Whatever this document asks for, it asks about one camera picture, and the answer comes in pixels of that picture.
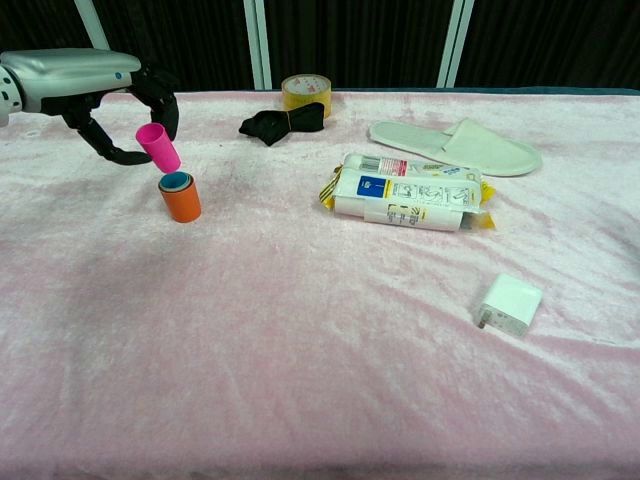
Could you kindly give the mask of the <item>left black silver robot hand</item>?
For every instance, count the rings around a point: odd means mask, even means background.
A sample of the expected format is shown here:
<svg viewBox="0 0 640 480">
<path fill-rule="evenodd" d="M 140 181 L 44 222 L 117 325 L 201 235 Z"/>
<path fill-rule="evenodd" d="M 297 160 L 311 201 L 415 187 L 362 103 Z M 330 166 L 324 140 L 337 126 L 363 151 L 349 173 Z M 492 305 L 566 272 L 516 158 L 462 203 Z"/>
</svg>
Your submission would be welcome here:
<svg viewBox="0 0 640 480">
<path fill-rule="evenodd" d="M 5 51 L 0 64 L 9 70 L 22 97 L 20 112 L 60 116 L 101 157 L 125 166 L 151 161 L 146 153 L 116 147 L 92 118 L 102 98 L 118 90 L 132 94 L 150 109 L 153 122 L 176 137 L 179 109 L 175 79 L 137 57 L 94 48 Z"/>
</svg>

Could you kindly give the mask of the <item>pink plastic cup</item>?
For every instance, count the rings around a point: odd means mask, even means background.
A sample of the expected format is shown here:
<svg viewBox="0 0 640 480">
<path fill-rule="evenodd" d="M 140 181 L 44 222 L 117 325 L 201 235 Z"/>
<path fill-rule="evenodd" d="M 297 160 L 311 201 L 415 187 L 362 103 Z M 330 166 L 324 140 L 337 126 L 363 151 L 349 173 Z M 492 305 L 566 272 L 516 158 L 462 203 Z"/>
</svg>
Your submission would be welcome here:
<svg viewBox="0 0 640 480">
<path fill-rule="evenodd" d="M 142 125 L 135 138 L 163 173 L 173 173 L 180 168 L 180 157 L 162 124 L 153 122 Z"/>
</svg>

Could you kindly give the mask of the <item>light blue plastic cup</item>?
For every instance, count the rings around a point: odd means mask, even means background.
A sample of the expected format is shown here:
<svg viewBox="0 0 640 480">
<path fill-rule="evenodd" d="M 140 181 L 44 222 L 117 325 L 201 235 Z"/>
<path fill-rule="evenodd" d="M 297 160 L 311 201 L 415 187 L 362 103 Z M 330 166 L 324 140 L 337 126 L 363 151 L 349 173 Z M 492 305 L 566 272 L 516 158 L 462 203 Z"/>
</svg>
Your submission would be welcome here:
<svg viewBox="0 0 640 480">
<path fill-rule="evenodd" d="M 179 192 L 186 189 L 191 183 L 191 175 L 175 171 L 165 174 L 159 181 L 159 189 L 163 192 Z"/>
</svg>

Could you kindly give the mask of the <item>orange plastic cup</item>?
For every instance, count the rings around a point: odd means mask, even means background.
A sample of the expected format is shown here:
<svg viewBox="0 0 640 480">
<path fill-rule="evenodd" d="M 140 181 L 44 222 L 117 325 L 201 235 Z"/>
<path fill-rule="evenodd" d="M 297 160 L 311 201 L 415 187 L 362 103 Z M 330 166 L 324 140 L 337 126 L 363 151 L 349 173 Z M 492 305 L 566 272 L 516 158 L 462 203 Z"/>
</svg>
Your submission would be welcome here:
<svg viewBox="0 0 640 480">
<path fill-rule="evenodd" d="M 201 215 L 201 204 L 195 184 L 191 175 L 190 185 L 179 192 L 163 192 L 159 189 L 170 216 L 179 223 L 189 223 L 198 219 Z"/>
</svg>

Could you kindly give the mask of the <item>black sock bundle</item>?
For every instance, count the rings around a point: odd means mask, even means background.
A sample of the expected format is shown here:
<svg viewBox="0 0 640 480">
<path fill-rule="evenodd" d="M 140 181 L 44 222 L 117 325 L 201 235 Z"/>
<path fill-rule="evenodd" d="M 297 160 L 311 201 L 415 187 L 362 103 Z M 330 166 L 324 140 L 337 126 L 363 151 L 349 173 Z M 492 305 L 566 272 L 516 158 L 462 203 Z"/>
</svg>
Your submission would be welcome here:
<svg viewBox="0 0 640 480">
<path fill-rule="evenodd" d="M 325 107 L 320 102 L 312 102 L 288 111 L 260 111 L 245 119 L 239 132 L 272 146 L 291 132 L 314 133 L 323 130 L 324 113 Z"/>
</svg>

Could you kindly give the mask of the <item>yellow tape roll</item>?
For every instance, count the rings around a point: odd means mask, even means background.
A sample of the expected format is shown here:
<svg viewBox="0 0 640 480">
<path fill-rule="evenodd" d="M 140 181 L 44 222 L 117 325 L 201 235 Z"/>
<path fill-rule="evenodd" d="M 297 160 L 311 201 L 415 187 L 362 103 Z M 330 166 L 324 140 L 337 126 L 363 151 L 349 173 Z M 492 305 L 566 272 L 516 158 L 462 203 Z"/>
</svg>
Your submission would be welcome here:
<svg viewBox="0 0 640 480">
<path fill-rule="evenodd" d="M 281 82 L 285 110 L 293 110 L 314 102 L 324 106 L 324 117 L 331 115 L 331 81 L 319 74 L 296 74 Z"/>
</svg>

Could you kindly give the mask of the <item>white tissue pack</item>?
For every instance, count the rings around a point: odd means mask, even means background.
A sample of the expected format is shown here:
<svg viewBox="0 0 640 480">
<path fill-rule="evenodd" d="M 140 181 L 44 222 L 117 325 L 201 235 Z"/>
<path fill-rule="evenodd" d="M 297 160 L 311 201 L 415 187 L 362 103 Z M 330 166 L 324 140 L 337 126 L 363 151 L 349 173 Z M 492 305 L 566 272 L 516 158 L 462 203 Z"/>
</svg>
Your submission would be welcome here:
<svg viewBox="0 0 640 480">
<path fill-rule="evenodd" d="M 476 169 L 349 153 L 319 201 L 366 222 L 457 232 L 495 227 L 494 194 Z"/>
</svg>

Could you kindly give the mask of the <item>pink plush table cloth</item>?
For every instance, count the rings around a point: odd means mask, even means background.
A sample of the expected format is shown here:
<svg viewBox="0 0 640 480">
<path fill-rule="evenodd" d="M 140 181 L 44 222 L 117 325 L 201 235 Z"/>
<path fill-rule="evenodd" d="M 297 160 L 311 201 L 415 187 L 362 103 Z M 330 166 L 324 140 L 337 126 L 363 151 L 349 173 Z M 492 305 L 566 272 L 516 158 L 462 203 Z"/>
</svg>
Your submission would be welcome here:
<svg viewBox="0 0 640 480">
<path fill-rule="evenodd" d="M 62 121 L 0 128 L 0 480 L 640 480 L 640 95 L 341 92 L 273 147 L 278 93 L 179 98 L 200 218 L 151 165 Z M 368 127 L 471 118 L 542 167 L 495 228 L 339 217 L 319 191 Z M 525 335 L 474 316 L 499 274 Z"/>
</svg>

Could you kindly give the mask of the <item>white disposable slipper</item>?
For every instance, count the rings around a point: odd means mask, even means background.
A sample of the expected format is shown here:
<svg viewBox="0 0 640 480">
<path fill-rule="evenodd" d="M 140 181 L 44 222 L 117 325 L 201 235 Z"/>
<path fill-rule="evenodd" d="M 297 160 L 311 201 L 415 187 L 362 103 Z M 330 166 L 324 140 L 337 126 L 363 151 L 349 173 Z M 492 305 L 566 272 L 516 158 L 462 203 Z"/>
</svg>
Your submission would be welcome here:
<svg viewBox="0 0 640 480">
<path fill-rule="evenodd" d="M 369 137 L 398 150 L 494 177 L 526 175 L 542 166 L 541 154 L 532 146 L 503 137 L 471 119 L 444 131 L 380 121 L 369 127 Z"/>
</svg>

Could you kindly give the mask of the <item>white charger plug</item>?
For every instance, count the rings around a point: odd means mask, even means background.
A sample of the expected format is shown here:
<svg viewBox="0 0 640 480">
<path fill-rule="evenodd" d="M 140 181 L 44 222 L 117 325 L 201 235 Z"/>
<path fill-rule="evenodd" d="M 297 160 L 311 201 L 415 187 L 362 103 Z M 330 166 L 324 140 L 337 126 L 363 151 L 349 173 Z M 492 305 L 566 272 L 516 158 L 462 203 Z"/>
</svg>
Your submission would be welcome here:
<svg viewBox="0 0 640 480">
<path fill-rule="evenodd" d="M 474 316 L 479 328 L 491 326 L 512 337 L 525 335 L 542 300 L 542 291 L 516 277 L 499 274 Z"/>
</svg>

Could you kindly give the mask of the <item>white partition post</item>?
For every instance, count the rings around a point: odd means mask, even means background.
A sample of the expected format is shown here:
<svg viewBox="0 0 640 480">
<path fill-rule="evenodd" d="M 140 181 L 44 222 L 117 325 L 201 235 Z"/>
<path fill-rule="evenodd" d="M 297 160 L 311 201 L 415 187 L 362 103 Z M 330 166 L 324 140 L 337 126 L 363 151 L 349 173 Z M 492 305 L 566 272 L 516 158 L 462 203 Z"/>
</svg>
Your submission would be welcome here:
<svg viewBox="0 0 640 480">
<path fill-rule="evenodd" d="M 92 47 L 100 50 L 109 50 L 110 45 L 93 0 L 73 1 Z"/>
<path fill-rule="evenodd" d="M 475 0 L 453 0 L 436 81 L 438 89 L 454 88 Z"/>
<path fill-rule="evenodd" d="M 273 88 L 265 0 L 243 0 L 254 88 Z"/>
</svg>

